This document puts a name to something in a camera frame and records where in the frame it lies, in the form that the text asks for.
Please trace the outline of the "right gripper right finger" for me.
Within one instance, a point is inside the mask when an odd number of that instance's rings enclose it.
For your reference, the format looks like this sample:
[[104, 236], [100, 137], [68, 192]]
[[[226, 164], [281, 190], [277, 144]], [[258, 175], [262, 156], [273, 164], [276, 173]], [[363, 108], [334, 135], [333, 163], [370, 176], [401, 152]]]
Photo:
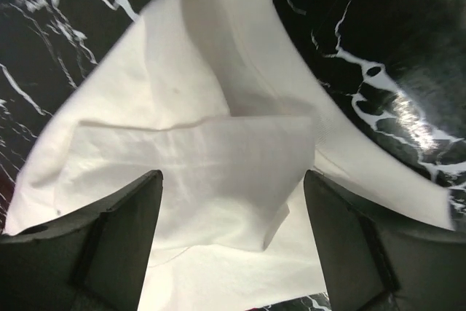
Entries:
[[304, 194], [333, 310], [465, 309], [465, 234], [402, 216], [312, 170]]

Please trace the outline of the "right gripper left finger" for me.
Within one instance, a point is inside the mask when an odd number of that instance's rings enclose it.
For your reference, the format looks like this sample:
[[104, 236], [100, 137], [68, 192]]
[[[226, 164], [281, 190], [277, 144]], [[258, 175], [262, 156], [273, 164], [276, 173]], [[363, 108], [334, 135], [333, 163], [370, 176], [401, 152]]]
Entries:
[[162, 182], [152, 170], [72, 213], [1, 236], [1, 309], [136, 310]]

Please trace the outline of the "white coca-cola t-shirt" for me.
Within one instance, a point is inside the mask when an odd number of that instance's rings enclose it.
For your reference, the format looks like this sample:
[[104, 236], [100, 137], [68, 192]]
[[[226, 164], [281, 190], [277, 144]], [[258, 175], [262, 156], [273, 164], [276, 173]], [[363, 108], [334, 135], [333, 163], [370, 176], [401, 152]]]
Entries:
[[139, 309], [247, 310], [325, 290], [302, 188], [310, 168], [452, 226], [447, 191], [345, 118], [272, 0], [153, 0], [45, 127], [5, 230], [161, 170]]

